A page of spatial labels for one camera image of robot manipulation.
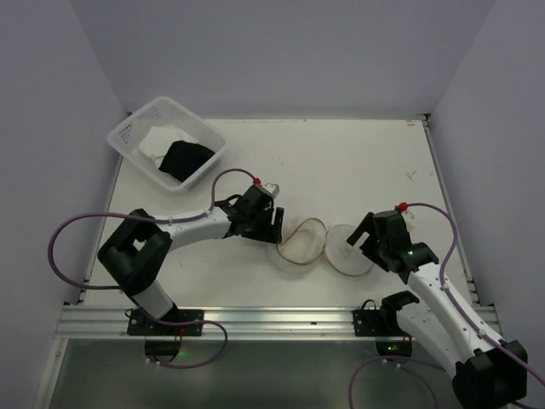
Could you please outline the round white mesh laundry bag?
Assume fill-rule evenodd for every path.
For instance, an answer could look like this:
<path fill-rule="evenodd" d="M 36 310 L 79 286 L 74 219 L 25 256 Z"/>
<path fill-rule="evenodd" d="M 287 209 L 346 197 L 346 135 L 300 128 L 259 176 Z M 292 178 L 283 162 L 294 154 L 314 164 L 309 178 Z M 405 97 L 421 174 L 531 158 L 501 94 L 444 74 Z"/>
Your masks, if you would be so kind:
<path fill-rule="evenodd" d="M 286 274 L 306 274 L 327 262 L 337 273 L 361 277 L 374 263 L 347 242 L 351 224 L 327 225 L 317 217 L 291 217 L 284 222 L 282 239 L 267 248 L 270 262 Z"/>

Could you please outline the black garment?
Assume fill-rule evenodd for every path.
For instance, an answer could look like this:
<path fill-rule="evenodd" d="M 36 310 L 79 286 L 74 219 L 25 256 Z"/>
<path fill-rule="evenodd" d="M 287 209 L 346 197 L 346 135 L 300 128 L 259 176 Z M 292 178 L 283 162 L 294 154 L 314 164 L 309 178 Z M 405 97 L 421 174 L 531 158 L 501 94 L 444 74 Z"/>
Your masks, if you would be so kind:
<path fill-rule="evenodd" d="M 177 181 L 184 182 L 214 154 L 214 151 L 198 143 L 175 141 L 169 147 L 158 169 Z"/>

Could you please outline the white bra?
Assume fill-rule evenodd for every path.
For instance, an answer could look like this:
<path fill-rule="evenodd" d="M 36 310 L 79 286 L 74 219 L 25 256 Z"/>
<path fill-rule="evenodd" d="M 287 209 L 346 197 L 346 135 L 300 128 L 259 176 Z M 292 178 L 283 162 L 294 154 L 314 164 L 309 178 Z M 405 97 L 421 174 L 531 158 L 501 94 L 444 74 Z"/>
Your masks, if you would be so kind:
<path fill-rule="evenodd" d="M 197 143 L 196 139 L 172 124 L 152 126 L 135 151 L 151 160 L 158 169 L 170 147 L 178 141 Z"/>

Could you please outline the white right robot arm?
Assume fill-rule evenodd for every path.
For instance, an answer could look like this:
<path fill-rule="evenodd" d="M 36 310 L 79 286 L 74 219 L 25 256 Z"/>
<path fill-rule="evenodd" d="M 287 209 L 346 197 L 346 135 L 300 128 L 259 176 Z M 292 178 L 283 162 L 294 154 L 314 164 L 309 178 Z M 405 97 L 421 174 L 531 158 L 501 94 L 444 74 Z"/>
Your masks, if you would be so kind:
<path fill-rule="evenodd" d="M 402 215 L 407 207 L 368 213 L 347 238 L 408 287 L 379 308 L 353 310 L 355 336 L 416 338 L 448 373 L 464 408 L 501 408 L 525 398 L 525 348 L 490 327 L 447 279 L 446 262 L 412 241 Z"/>

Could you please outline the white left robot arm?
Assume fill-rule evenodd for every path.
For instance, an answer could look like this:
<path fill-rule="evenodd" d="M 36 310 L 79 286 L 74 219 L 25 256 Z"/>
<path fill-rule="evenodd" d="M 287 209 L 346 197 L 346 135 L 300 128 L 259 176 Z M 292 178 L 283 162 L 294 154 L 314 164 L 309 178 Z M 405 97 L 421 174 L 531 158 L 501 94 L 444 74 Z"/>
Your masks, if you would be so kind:
<path fill-rule="evenodd" d="M 277 184 L 255 183 L 242 195 L 215 201 L 202 214 L 186 213 L 165 224 L 143 209 L 134 210 L 99 249 L 98 261 L 146 317 L 182 322 L 175 302 L 158 282 L 166 256 L 181 247 L 232 236 L 280 243 L 284 209 L 274 205 L 278 194 Z"/>

